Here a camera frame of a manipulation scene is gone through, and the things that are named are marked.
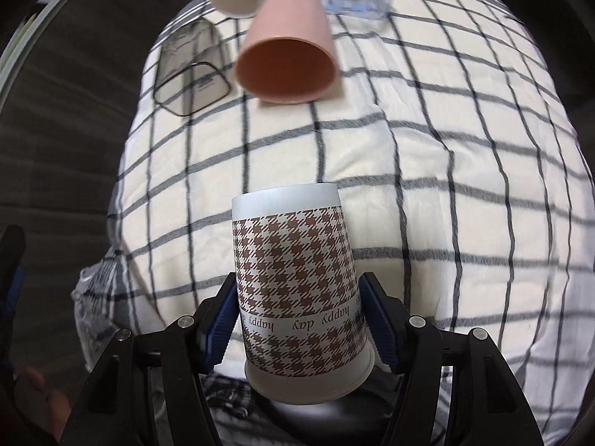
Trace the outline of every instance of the checkered fabric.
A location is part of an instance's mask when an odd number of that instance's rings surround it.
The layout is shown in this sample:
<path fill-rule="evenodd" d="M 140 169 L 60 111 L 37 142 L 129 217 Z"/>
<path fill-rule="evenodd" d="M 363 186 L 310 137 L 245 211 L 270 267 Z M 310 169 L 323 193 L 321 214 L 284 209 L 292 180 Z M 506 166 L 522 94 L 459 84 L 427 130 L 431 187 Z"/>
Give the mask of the checkered fabric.
<path fill-rule="evenodd" d="M 212 372 L 203 378 L 202 388 L 210 407 L 223 409 L 238 419 L 248 417 L 256 406 L 252 389 L 245 381 Z"/>
<path fill-rule="evenodd" d="M 347 302 L 357 277 L 341 208 L 333 206 L 233 222 L 242 310 L 301 317 Z"/>
<path fill-rule="evenodd" d="M 335 182 L 357 272 L 440 327 L 484 327 L 545 443 L 563 438 L 595 365 L 595 190 L 523 24 L 499 0 L 391 0 L 383 25 L 329 18 L 341 80 L 326 99 L 270 105 L 232 79 L 175 117 L 151 98 L 160 44 L 199 16 L 226 70 L 250 25 L 197 0 L 149 54 L 109 214 L 124 273 L 85 297 L 135 332 L 141 300 L 164 323 L 192 313 L 234 268 L 232 197 Z M 222 368 L 245 357 L 233 337 Z M 436 442 L 449 391 L 447 370 Z"/>

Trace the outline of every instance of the white blanket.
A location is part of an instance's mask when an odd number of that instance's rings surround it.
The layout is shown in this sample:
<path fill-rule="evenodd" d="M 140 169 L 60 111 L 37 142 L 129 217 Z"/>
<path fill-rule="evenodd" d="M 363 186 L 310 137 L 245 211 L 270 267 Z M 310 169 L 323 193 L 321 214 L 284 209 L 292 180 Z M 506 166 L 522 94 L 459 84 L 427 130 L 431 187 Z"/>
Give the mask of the white blanket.
<path fill-rule="evenodd" d="M 160 41 L 200 15 L 234 61 L 250 20 L 208 0 Z M 296 106 L 260 102 L 232 77 L 231 94 L 191 118 L 156 108 L 158 42 L 111 207 L 125 272 L 91 293 L 94 309 L 140 333 L 192 314 L 234 270 L 234 196 L 335 182 L 358 272 L 439 327 L 484 327 L 554 444 L 595 365 L 595 211 L 537 47 L 499 0 L 392 0 L 384 25 L 329 21 L 340 83 Z M 139 313 L 147 303 L 161 324 Z M 244 359 L 235 333 L 219 372 Z"/>

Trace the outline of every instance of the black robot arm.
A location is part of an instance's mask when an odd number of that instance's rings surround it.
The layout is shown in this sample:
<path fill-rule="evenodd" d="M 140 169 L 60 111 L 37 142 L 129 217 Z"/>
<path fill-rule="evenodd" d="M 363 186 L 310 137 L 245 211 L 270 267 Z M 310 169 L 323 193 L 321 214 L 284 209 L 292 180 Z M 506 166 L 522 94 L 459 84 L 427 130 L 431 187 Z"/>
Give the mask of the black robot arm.
<path fill-rule="evenodd" d="M 379 354 L 405 375 L 382 446 L 430 444 L 443 366 L 453 367 L 446 446 L 540 446 L 540 432 L 514 375 L 483 329 L 438 330 L 388 297 L 372 273 L 359 280 Z M 119 330 L 94 367 L 61 445 L 157 446 L 148 367 L 161 367 L 176 446 L 221 445 L 199 374 L 220 363 L 239 314 L 235 274 L 193 316 L 162 332 Z"/>

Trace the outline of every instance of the black grid lines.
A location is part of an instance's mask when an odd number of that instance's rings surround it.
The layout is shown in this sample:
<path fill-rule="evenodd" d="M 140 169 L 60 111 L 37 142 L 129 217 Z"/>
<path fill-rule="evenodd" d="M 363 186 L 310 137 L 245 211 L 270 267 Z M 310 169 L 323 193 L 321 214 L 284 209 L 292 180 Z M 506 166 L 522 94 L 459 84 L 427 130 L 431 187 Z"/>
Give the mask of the black grid lines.
<path fill-rule="evenodd" d="M 153 109 L 153 63 L 168 31 L 201 16 L 230 51 L 225 70 L 249 27 L 197 0 L 158 39 L 109 211 L 112 245 L 130 271 L 88 296 L 122 325 L 142 329 L 143 300 L 169 323 L 233 270 L 234 196 L 332 181 L 358 271 L 374 271 L 439 327 L 485 327 L 544 437 L 562 434 L 579 407 L 563 394 L 568 375 L 587 377 L 595 365 L 581 341 L 568 345 L 573 327 L 595 323 L 595 297 L 574 293 L 595 287 L 595 250 L 581 250 L 595 242 L 595 188 L 533 39 L 508 9 L 392 0 L 384 27 L 331 17 L 342 97 L 280 107 L 235 86 L 182 120 Z M 445 416 L 438 444 L 441 424 Z"/>
<path fill-rule="evenodd" d="M 473 102 L 474 102 L 474 106 L 475 106 L 475 111 L 477 113 L 477 117 L 479 118 L 479 120 L 481 122 L 481 127 L 483 128 L 483 131 L 486 135 L 486 139 L 491 144 L 494 159 L 496 160 L 496 164 L 498 165 L 498 171 L 501 174 L 502 179 L 504 180 L 504 187 L 505 187 L 504 200 L 505 200 L 505 206 L 506 206 L 506 220 L 507 220 L 507 224 L 508 224 L 510 249 L 509 249 L 509 254 L 508 254 L 509 278 L 508 278 L 508 282 L 506 283 L 506 296 L 505 296 L 505 303 L 504 303 L 504 311 L 502 312 L 502 326 L 501 326 L 501 329 L 498 334 L 498 347 L 501 348 L 502 347 L 502 337 L 504 335 L 504 327 L 506 324 L 506 315 L 508 313 L 508 306 L 510 304 L 511 286 L 512 286 L 512 282 L 515 277 L 514 266 L 513 266 L 513 257 L 514 257 L 514 252 L 515 252 L 515 234 L 514 234 L 514 230 L 512 228 L 512 210 L 511 210 L 511 203 L 510 203 L 510 181 L 508 179 L 508 176 L 504 172 L 504 168 L 502 167 L 502 161 L 498 154 L 498 149 L 496 149 L 496 143 L 492 139 L 492 135 L 490 134 L 490 131 L 488 130 L 485 117 L 481 111 L 479 100 L 477 99 L 477 92 L 475 91 L 473 83 L 471 82 L 471 76 L 469 75 L 469 71 L 467 70 L 467 67 L 465 66 L 465 63 L 463 62 L 463 60 L 458 55 L 456 46 L 454 45 L 454 42 L 453 42 L 452 38 L 450 37 L 450 34 L 448 33 L 443 21 L 441 21 L 438 18 L 438 16 L 435 14 L 433 8 L 430 6 L 430 4 L 427 1 L 425 1 L 425 0 L 422 0 L 422 1 L 424 3 L 425 7 L 432 14 L 432 16 L 438 21 L 440 27 L 442 28 L 442 31 L 444 32 L 444 35 L 446 36 L 446 38 L 448 40 L 448 43 L 450 44 L 450 47 L 452 48 L 452 50 L 454 52 L 454 55 L 456 56 L 457 61 L 459 62 L 460 67 L 463 69 L 463 73 L 465 74 L 465 81 L 466 81 L 467 86 L 469 87 L 469 90 L 473 97 Z M 479 25 L 477 25 L 477 22 L 475 20 L 473 20 L 473 21 L 474 21 L 476 27 L 478 28 L 478 31 L 480 31 L 481 35 L 485 38 L 486 43 L 488 44 L 488 46 L 490 47 L 490 49 L 493 52 L 492 46 L 490 45 L 488 38 L 484 35 L 483 31 L 481 31 L 481 28 L 479 27 Z M 493 55 L 495 56 L 496 62 L 498 63 L 499 61 L 498 61 L 498 56 L 496 55 L 496 52 L 493 52 Z M 512 94 L 513 94 L 513 98 L 516 102 L 516 96 L 514 95 L 514 92 L 512 92 Z M 454 324 L 456 324 L 456 314 L 454 314 L 454 313 L 453 313 L 453 322 L 452 323 L 453 323 L 453 327 L 454 327 Z"/>

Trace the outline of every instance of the blue gripper pad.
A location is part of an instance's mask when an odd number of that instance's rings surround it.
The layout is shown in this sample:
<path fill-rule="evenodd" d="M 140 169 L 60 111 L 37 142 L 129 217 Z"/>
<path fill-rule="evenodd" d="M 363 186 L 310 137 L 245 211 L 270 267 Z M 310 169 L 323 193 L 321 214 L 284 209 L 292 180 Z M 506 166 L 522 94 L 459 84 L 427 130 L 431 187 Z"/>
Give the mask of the blue gripper pad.
<path fill-rule="evenodd" d="M 374 274 L 363 274 L 359 281 L 359 294 L 362 299 L 362 311 L 370 328 L 380 359 L 396 374 L 401 363 L 399 351 L 403 348 L 404 337 L 395 317 L 391 314 L 389 298 Z"/>
<path fill-rule="evenodd" d="M 229 274 L 198 326 L 197 339 L 205 373 L 212 371 L 223 360 L 239 313 L 236 275 Z"/>
<path fill-rule="evenodd" d="M 2 303 L 2 301 L 0 301 L 0 327 L 2 327 L 3 324 L 8 325 L 12 323 L 23 281 L 25 281 L 25 274 L 19 267 L 14 272 L 13 281 L 8 289 L 5 302 Z M 10 354 L 8 347 L 10 347 L 12 339 L 11 329 L 2 330 L 0 328 L 0 338 L 4 337 L 7 332 L 9 333 L 7 336 L 8 341 L 0 343 L 0 369 L 4 368 L 8 371 L 13 371 L 13 365 L 8 358 Z"/>

